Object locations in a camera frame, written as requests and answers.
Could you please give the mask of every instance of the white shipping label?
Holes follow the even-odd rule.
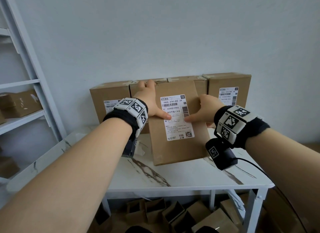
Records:
[[[189,116],[185,95],[160,97],[160,100],[162,110],[172,116],[171,120],[164,120],[167,140],[193,138],[192,124],[184,121],[184,118]]]
[[[226,106],[235,106],[239,87],[229,87],[219,89],[219,100]]]
[[[104,101],[103,103],[104,103],[104,107],[106,108],[106,113],[108,114],[109,112],[111,112],[115,107],[115,105],[118,104],[119,101],[121,100]]]

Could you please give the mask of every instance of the person's right arm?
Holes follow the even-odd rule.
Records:
[[[216,112],[224,106],[218,98],[210,95],[201,95],[200,101],[201,109],[186,117],[186,122],[212,123]],[[320,154],[271,128],[248,138],[245,148],[294,207],[318,225]]]

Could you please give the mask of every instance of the marble tabletop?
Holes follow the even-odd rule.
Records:
[[[6,190],[19,191],[94,128],[95,126],[82,127],[69,134],[66,139],[11,179]],[[213,128],[209,128],[208,131],[211,138],[215,137]],[[250,189],[274,186],[261,171],[245,161],[238,161],[237,165],[224,171],[217,169],[210,157],[154,166],[150,135],[141,134],[138,141],[134,157],[120,159],[108,192],[172,190],[173,188],[182,190]],[[255,163],[245,150],[233,149],[233,152],[237,157]]]

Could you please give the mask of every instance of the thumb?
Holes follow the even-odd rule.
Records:
[[[171,115],[168,114],[168,113],[166,113],[164,110],[162,110],[162,109],[160,109],[160,108],[157,109],[155,115],[156,115],[157,117],[163,118],[163,119],[165,119],[165,120],[171,120]]]
[[[198,122],[199,121],[199,113],[194,113],[194,114],[191,114],[190,116],[187,116],[184,121],[185,122]]]

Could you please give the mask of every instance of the forearm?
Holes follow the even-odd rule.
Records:
[[[294,206],[310,220],[320,218],[320,154],[270,128],[245,147]]]
[[[86,232],[131,133],[118,118],[100,124],[0,211],[0,231]]]

